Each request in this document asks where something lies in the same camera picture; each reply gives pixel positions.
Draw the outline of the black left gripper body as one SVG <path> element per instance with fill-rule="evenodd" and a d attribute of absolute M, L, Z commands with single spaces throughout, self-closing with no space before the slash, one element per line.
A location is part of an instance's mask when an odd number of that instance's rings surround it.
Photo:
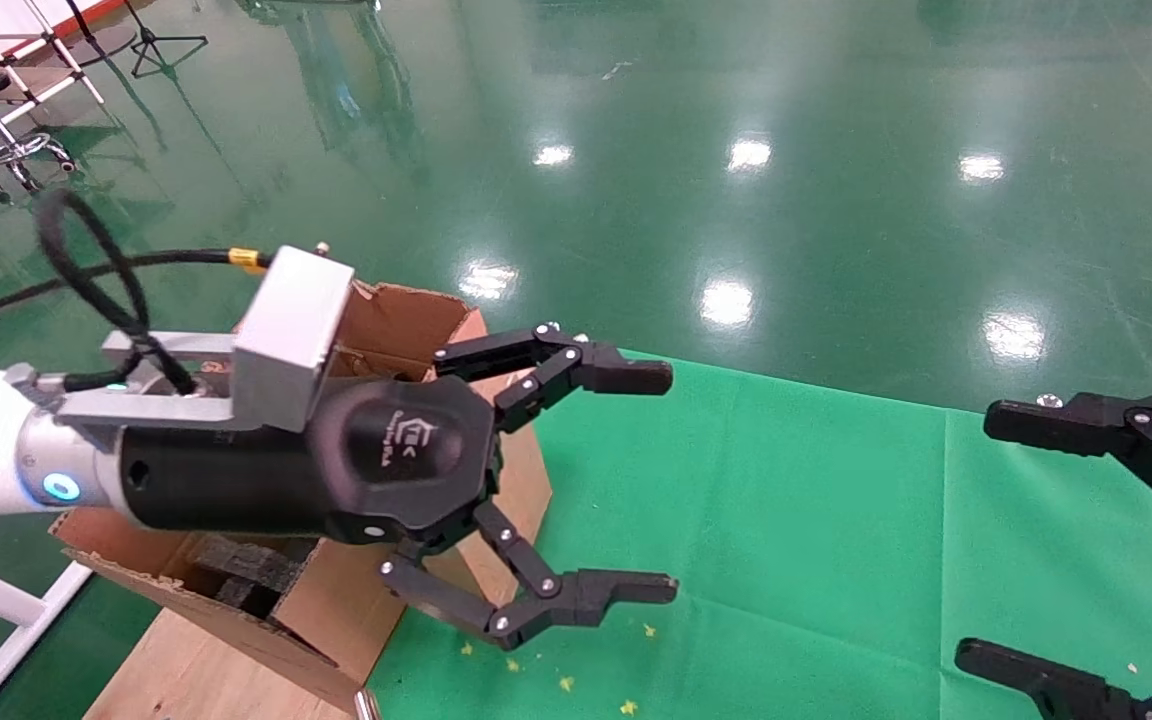
<path fill-rule="evenodd" d="M 429 548 L 471 532 L 502 467 L 493 406 L 454 377 L 338 379 L 302 432 L 129 427 L 119 458 L 143 526 Z"/>

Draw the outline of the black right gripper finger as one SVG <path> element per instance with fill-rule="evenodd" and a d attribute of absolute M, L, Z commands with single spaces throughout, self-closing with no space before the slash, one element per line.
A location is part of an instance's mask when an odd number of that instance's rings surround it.
<path fill-rule="evenodd" d="M 998 400 L 987 407 L 983 430 L 996 441 L 1115 458 L 1152 488 L 1152 395 L 1079 392 L 1060 407 Z"/>
<path fill-rule="evenodd" d="M 967 674 L 1026 694 L 1043 719 L 1152 719 L 1152 696 L 1142 700 L 1100 675 L 1015 647 L 964 638 L 954 661 Z"/>

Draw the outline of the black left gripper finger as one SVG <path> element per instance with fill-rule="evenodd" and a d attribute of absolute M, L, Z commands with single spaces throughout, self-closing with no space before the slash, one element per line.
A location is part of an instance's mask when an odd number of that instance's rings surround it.
<path fill-rule="evenodd" d="M 556 573 L 492 501 L 476 506 L 471 528 L 511 571 L 520 594 L 495 606 L 465 588 L 435 577 L 422 564 L 424 546 L 399 543 L 380 566 L 389 591 L 430 617 L 462 632 L 517 650 L 553 626 L 600 626 L 616 602 L 673 602 L 679 579 L 664 573 L 579 569 Z"/>
<path fill-rule="evenodd" d="M 495 429 L 503 433 L 525 427 L 576 389 L 664 396 L 675 379 L 666 361 L 628 359 L 616 346 L 591 341 L 585 334 L 573 336 L 556 323 L 444 346 L 433 355 L 433 367 L 438 377 L 458 377 L 465 382 L 521 373 L 492 400 Z"/>

